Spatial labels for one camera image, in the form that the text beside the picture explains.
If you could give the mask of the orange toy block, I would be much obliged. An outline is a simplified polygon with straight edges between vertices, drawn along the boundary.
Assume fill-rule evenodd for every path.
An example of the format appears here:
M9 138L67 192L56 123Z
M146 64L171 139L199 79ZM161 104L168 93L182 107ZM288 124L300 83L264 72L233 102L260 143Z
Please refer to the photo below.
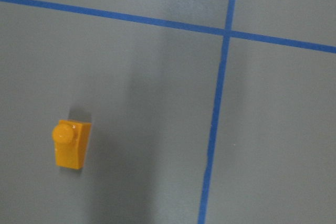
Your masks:
M92 124L76 120L59 120L52 131L56 165L82 169Z

